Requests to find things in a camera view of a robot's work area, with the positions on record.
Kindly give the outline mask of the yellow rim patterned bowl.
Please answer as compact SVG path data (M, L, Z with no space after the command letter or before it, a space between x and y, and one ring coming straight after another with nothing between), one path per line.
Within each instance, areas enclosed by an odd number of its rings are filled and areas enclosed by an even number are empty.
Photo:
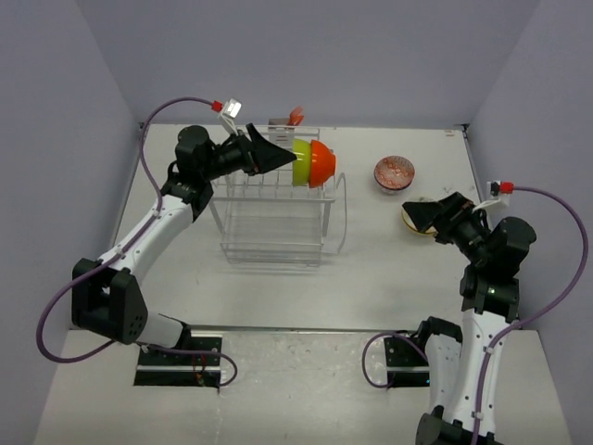
M416 225L414 224L414 222L412 221L411 217L409 216L409 214L405 211L405 210L401 210L400 212L401 214L401 220L403 221L403 223L405 224L405 226L414 234L416 235L420 235L420 236L425 236L425 237L435 237L437 234L437 231L434 227L429 227L426 231L420 231Z

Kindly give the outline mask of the red rim zigzag bowl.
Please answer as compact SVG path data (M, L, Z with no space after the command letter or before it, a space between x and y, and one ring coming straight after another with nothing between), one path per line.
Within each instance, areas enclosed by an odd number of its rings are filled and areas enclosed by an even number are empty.
M387 156L376 163L372 177L381 191L394 194L411 186L415 172L410 160L401 156Z

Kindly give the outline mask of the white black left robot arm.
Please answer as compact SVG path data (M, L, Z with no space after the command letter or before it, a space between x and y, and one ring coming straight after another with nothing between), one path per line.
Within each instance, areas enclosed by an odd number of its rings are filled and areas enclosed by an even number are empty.
M242 171L258 175L296 160L296 155L263 137L254 125L215 144L198 125L180 130L165 184L145 217L118 245L73 268L71 320L121 344L159 348L173 364L186 362L193 351L188 326L148 310L141 284L158 257L206 209L212 182Z

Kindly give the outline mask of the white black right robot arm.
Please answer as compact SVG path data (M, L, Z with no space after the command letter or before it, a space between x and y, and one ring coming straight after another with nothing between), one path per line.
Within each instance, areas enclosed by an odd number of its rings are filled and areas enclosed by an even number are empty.
M504 337L518 319L516 277L536 232L507 217L487 225L486 207L455 192L438 201L402 206L415 229L456 246L468 260L460 281L460 324L430 317L413 341L415 357L429 365L430 404L419 421L418 444L496 443L495 398Z

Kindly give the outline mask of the lime green bowl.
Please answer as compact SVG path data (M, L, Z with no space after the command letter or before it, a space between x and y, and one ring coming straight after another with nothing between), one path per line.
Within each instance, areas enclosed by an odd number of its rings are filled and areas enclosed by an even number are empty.
M292 185L307 186L311 171L311 143L302 139L294 139L292 148L296 156L292 167Z

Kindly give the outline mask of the orange clip on grey block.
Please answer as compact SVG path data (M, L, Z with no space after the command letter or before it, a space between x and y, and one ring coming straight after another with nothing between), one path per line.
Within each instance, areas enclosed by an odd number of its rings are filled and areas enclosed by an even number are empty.
M268 124L270 126L299 126L304 120L304 109L302 107L294 108L287 118L269 118Z

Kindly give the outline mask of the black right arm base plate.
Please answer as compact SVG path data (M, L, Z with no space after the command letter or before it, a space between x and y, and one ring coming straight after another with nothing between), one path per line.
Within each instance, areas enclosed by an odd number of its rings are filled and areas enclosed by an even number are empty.
M386 337L384 346L389 388L424 388L430 385L428 363L409 342L398 337Z

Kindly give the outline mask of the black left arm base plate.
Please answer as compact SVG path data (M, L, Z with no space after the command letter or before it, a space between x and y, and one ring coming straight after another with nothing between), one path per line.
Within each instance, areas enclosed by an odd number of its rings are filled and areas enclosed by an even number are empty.
M218 388L221 358L140 350L133 384L138 387Z

